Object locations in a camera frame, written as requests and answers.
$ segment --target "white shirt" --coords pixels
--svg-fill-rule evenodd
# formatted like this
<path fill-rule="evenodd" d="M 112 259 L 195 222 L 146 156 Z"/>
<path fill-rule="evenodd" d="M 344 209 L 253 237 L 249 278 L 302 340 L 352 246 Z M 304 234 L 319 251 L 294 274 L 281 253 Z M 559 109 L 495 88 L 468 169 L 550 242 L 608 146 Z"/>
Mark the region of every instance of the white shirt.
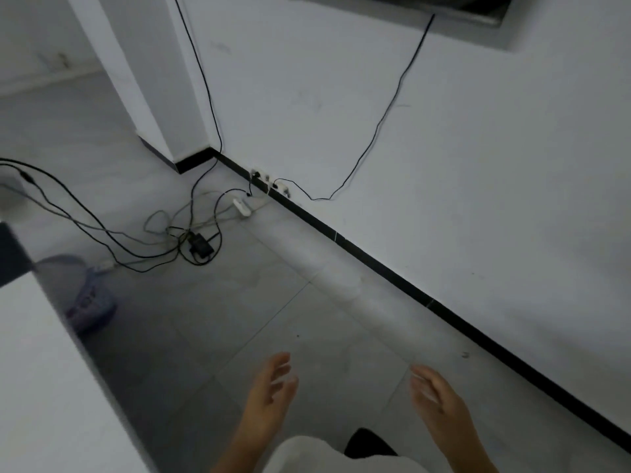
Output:
<path fill-rule="evenodd" d="M 409 458 L 373 456 L 352 460 L 321 439 L 294 437 L 272 454 L 263 473 L 427 473 Z"/>

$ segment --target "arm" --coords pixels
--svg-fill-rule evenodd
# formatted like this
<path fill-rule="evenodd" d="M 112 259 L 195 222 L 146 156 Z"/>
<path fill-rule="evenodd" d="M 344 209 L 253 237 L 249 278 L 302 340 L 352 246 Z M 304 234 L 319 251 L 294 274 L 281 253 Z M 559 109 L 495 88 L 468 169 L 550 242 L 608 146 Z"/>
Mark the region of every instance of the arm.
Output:
<path fill-rule="evenodd" d="M 412 404 L 454 473 L 498 473 L 463 399 L 430 367 L 413 365 L 411 370 Z"/>
<path fill-rule="evenodd" d="M 272 438 L 283 425 L 296 395 L 298 379 L 279 380 L 292 369 L 290 355 L 281 352 L 268 359 L 256 376 L 241 423 L 211 473 L 252 473 Z"/>

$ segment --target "wall-mounted tv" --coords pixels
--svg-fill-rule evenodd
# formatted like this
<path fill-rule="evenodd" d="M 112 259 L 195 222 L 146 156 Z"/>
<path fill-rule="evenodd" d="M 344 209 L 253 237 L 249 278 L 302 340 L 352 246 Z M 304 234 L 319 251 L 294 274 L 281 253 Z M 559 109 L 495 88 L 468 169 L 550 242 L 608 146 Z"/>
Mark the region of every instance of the wall-mounted tv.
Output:
<path fill-rule="evenodd" d="M 480 23 L 500 25 L 511 0 L 382 0 L 409 8 L 450 14 Z"/>

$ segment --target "power adapter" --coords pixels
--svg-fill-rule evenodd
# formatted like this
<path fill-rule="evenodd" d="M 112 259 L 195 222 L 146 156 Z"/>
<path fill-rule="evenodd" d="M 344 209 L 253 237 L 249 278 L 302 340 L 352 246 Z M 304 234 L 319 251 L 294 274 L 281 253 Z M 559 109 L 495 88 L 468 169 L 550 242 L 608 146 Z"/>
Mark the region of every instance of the power adapter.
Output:
<path fill-rule="evenodd" d="M 207 259 L 215 251 L 210 243 L 201 234 L 189 233 L 188 242 L 191 245 L 190 253 L 199 255 L 202 259 Z"/>

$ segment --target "television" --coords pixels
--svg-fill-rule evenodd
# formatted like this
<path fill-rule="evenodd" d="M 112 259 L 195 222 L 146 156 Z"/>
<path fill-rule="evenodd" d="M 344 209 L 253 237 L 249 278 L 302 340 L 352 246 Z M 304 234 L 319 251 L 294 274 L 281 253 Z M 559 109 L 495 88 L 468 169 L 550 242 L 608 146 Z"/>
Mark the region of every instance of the television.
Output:
<path fill-rule="evenodd" d="M 408 8 L 499 26 L 512 0 L 382 0 Z"/>

